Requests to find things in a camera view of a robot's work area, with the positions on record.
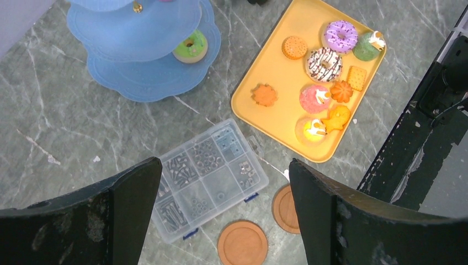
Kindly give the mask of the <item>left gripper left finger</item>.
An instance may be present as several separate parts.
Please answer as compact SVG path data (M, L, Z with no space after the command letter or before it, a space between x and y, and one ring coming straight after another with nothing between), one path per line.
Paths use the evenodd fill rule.
M60 197L1 210L1 263L137 264L162 169L150 157Z

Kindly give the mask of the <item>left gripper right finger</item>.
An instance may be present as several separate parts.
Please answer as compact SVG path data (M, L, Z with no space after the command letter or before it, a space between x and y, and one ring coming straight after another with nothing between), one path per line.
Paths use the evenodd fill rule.
M289 177L308 264L467 263L467 218L383 202L297 159Z

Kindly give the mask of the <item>blue three-tier cake stand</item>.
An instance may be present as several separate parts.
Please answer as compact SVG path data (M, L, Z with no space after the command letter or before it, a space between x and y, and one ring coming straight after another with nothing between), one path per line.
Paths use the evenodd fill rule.
M221 46L209 1L72 1L67 25L87 51L93 79L135 102L193 89ZM208 51L199 62L182 63L172 51L197 29Z

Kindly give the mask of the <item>purple donut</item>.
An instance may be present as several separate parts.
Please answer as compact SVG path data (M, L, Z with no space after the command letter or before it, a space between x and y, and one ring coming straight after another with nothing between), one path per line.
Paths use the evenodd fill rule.
M328 23L322 33L322 45L339 54L351 52L357 45L358 39L355 26L346 20Z

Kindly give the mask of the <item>green donut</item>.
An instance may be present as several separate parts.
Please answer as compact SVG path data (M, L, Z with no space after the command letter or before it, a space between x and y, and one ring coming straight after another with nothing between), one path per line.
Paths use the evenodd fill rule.
M195 30L173 51L174 57L182 63L196 63L202 60L208 51L208 41L200 30Z

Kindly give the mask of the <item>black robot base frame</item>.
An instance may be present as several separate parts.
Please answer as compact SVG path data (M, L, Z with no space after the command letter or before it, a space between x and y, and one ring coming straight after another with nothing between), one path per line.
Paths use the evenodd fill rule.
M467 11L463 11L358 190L404 208L467 215Z

